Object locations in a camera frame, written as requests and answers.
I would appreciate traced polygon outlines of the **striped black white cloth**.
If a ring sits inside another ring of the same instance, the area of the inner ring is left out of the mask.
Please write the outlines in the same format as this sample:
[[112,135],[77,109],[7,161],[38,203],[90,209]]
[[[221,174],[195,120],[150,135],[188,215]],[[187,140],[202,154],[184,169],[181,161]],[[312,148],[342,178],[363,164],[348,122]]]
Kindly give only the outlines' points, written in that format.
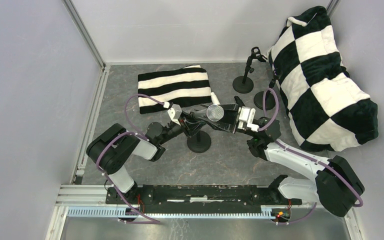
[[141,73],[137,76],[138,105],[141,115],[163,111],[159,102],[169,102],[185,107],[211,103],[211,86],[207,71],[200,65],[190,65],[176,70]]

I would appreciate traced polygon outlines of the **metal corner post left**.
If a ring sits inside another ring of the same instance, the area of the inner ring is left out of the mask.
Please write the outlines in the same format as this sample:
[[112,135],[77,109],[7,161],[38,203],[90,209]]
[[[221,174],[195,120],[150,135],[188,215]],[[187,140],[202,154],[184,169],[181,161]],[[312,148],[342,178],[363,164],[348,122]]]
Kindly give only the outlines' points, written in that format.
[[84,24],[78,10],[76,9],[74,3],[72,0],[62,0],[62,3],[64,4],[66,10],[68,11],[71,19],[73,20],[74,24],[76,25],[77,30],[79,31],[80,35],[82,36],[83,40],[85,41],[88,49],[90,50],[93,58],[95,59],[96,63],[104,69],[106,67],[106,63],[103,60],[101,54],[98,51],[98,48],[96,47],[89,31],[86,28],[86,25]]

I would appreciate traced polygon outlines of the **black mic stand front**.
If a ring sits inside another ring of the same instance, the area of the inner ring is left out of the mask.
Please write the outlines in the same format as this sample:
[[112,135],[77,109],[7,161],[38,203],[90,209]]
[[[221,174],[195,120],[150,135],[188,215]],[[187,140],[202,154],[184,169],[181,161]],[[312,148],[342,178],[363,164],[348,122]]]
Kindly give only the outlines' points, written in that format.
[[210,135],[201,130],[194,136],[187,138],[187,147],[194,153],[204,153],[211,147]]

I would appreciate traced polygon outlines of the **silver microphone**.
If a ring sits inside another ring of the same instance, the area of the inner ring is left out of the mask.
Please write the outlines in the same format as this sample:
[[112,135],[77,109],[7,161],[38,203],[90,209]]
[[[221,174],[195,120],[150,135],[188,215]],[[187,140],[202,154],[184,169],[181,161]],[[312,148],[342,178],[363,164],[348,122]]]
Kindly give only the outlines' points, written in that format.
[[209,105],[207,108],[191,112],[194,119],[218,122],[225,116],[225,110],[217,104]]

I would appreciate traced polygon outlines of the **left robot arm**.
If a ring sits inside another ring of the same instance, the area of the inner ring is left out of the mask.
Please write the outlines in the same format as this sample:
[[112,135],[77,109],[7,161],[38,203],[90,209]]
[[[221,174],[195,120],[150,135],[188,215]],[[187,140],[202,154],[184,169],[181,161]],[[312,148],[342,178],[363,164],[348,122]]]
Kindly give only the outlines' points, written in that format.
[[126,194],[137,185],[125,167],[130,156],[155,162],[166,151],[163,144],[182,134],[191,139],[205,124],[182,114],[179,123],[170,121],[164,126],[152,122],[141,135],[115,123],[88,145],[86,155],[115,189]]

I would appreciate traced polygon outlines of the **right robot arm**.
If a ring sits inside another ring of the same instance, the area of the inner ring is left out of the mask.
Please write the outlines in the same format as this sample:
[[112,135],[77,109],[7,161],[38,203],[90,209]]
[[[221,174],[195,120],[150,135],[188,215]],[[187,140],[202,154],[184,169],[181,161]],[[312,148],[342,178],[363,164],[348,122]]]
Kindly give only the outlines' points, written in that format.
[[247,141],[254,157],[285,166],[304,178],[281,177],[276,189],[286,199],[321,204],[337,217],[344,217],[351,208],[362,207],[365,187],[349,162],[299,150],[280,140],[281,127],[275,118],[255,119],[254,108],[238,104],[216,105],[212,118],[216,126],[228,132],[251,136]]

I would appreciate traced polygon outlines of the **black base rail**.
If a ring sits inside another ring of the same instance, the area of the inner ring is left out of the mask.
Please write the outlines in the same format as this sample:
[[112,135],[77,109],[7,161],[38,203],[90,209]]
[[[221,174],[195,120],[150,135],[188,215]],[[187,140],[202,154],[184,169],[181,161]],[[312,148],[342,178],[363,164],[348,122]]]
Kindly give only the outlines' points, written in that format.
[[301,205],[265,185],[139,185],[124,194],[145,214],[251,214],[261,206]]

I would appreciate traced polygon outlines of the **white microphone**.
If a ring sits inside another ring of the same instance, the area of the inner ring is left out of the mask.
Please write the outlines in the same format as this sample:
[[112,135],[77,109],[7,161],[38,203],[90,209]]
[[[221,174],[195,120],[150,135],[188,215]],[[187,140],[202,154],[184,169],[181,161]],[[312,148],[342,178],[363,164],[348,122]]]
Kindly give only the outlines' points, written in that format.
[[220,105],[221,104],[217,95],[214,92],[211,92],[210,96],[211,96],[211,102],[213,105]]

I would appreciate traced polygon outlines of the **black mic stand right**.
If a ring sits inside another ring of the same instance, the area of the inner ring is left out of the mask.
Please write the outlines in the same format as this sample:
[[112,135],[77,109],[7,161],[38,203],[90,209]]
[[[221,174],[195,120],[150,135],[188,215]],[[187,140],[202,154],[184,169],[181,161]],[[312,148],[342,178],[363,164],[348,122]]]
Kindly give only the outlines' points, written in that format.
[[[279,75],[277,73],[277,70],[275,69],[273,71],[273,78],[270,81],[268,87],[274,90],[276,80],[278,79],[279,79]],[[276,106],[276,98],[270,90],[264,90],[256,93],[253,98],[253,102],[258,109],[266,110],[266,111],[272,110]]]

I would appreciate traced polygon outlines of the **black mic stand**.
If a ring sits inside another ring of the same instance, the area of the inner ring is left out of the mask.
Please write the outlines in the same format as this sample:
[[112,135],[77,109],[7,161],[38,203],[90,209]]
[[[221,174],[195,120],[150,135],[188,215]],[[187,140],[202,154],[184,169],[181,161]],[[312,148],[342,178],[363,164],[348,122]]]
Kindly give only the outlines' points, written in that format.
[[187,147],[194,153],[204,153],[211,147],[210,135],[201,130],[194,136],[187,138]]
[[258,46],[251,49],[250,56],[246,60],[243,76],[236,77],[232,82],[233,89],[240,94],[250,93],[254,88],[254,82],[248,77],[248,74],[254,72],[254,68],[252,67],[253,60],[258,60],[262,63],[267,62],[267,58],[261,53]]
[[[274,90],[276,80],[278,79],[279,79],[279,75],[277,73],[277,70],[275,69],[273,71],[273,78],[270,81],[268,87]],[[253,102],[258,109],[266,110],[266,111],[272,110],[276,106],[276,98],[270,90],[264,90],[256,93],[253,98]]]

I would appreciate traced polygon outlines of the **checkered black white bag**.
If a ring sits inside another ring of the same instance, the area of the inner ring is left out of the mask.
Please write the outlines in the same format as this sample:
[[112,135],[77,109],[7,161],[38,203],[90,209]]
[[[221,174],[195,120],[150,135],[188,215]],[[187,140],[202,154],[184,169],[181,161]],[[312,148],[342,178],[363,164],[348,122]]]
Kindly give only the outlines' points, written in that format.
[[343,65],[325,7],[289,17],[267,57],[301,149],[340,152],[378,137],[378,105]]

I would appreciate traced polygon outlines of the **black microphone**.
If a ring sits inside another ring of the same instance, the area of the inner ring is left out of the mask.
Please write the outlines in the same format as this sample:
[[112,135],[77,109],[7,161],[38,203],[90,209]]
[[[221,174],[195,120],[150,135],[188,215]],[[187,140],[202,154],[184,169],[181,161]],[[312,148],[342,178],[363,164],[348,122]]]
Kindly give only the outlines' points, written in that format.
[[242,99],[241,99],[239,96],[235,95],[235,96],[234,96],[234,100],[235,100],[235,103],[236,103],[240,108],[242,108],[242,107],[245,106],[244,102],[242,101]]

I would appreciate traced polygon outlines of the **black mic stand back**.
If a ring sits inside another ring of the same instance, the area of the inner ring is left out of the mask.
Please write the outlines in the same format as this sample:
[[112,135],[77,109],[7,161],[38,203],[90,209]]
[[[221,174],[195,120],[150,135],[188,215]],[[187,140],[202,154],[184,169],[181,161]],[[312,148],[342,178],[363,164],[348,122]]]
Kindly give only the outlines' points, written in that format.
[[267,58],[261,53],[258,46],[251,49],[250,56],[246,60],[243,76],[236,77],[232,82],[233,89],[240,94],[250,93],[254,88],[254,82],[248,77],[248,74],[254,72],[254,68],[252,67],[253,60],[258,60],[262,63],[267,62]]

